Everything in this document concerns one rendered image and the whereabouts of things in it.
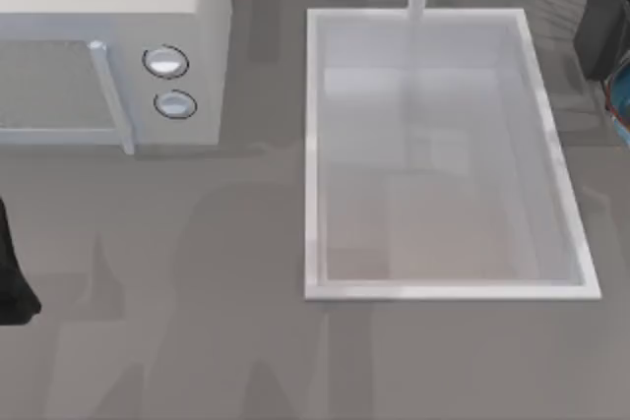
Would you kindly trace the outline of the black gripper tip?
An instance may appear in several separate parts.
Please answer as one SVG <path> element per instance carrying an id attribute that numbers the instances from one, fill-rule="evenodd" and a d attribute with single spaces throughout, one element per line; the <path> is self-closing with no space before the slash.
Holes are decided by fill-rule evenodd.
<path id="1" fill-rule="evenodd" d="M 39 298 L 19 266 L 6 206 L 0 197 L 0 327 L 24 326 L 41 309 Z"/>

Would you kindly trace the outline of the white sink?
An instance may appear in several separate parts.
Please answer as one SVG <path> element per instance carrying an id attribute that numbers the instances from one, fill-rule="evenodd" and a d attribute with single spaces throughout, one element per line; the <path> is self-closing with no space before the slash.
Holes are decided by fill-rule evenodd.
<path id="1" fill-rule="evenodd" d="M 520 8 L 306 14 L 304 296 L 601 297 Z"/>

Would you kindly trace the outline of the blue bowl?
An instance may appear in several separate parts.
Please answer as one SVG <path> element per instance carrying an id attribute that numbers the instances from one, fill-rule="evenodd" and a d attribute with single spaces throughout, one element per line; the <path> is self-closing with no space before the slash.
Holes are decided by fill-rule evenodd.
<path id="1" fill-rule="evenodd" d="M 630 49 L 621 56 L 605 83 L 604 95 L 613 129 L 630 149 Z"/>

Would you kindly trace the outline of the black appliance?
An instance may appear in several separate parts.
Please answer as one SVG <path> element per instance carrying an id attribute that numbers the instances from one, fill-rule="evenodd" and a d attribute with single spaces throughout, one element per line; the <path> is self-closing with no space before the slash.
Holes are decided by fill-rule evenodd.
<path id="1" fill-rule="evenodd" d="M 587 0 L 573 45 L 585 79 L 608 78 L 630 50 L 630 0 Z"/>

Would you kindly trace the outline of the large microwave knob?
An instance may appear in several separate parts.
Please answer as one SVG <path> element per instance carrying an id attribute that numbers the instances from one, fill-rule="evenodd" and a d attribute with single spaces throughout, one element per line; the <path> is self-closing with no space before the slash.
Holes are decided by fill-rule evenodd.
<path id="1" fill-rule="evenodd" d="M 166 44 L 145 50 L 142 63 L 150 74 L 164 80 L 174 80 L 184 76 L 190 66 L 188 57 L 182 50 Z"/>

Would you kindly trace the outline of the microwave oven door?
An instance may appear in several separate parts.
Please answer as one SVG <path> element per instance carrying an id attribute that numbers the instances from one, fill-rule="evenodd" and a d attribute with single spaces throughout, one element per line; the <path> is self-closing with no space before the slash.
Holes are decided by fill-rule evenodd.
<path id="1" fill-rule="evenodd" d="M 0 146 L 119 143 L 86 42 L 0 40 Z"/>

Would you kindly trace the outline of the pale microwave oven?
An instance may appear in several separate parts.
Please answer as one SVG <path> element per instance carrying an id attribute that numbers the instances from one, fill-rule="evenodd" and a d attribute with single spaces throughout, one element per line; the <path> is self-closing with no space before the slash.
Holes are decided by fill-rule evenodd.
<path id="1" fill-rule="evenodd" d="M 0 0 L 0 40 L 103 41 L 111 73 L 141 147 L 213 146 L 220 138 L 232 0 Z M 171 45 L 188 57 L 174 80 L 150 74 L 147 49 Z M 183 90 L 198 104 L 186 120 L 155 109 L 156 94 Z"/>

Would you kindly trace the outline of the small microwave knob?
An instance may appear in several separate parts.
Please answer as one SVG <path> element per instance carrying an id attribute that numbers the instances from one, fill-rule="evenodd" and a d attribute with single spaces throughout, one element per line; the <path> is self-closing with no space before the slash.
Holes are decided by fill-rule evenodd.
<path id="1" fill-rule="evenodd" d="M 183 90 L 169 90 L 156 94 L 153 105 L 162 117 L 170 120 L 186 120 L 198 110 L 195 98 Z"/>

